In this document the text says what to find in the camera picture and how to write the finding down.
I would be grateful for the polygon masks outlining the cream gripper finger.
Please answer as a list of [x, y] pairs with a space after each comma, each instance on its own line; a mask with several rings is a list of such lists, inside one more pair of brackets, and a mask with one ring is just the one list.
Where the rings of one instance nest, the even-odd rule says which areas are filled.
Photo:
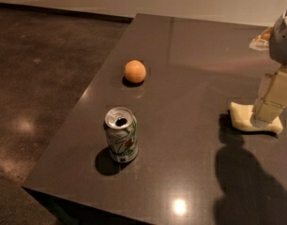
[[252, 116], [258, 123], [272, 123], [287, 107], [287, 66], [266, 73], [261, 81]]

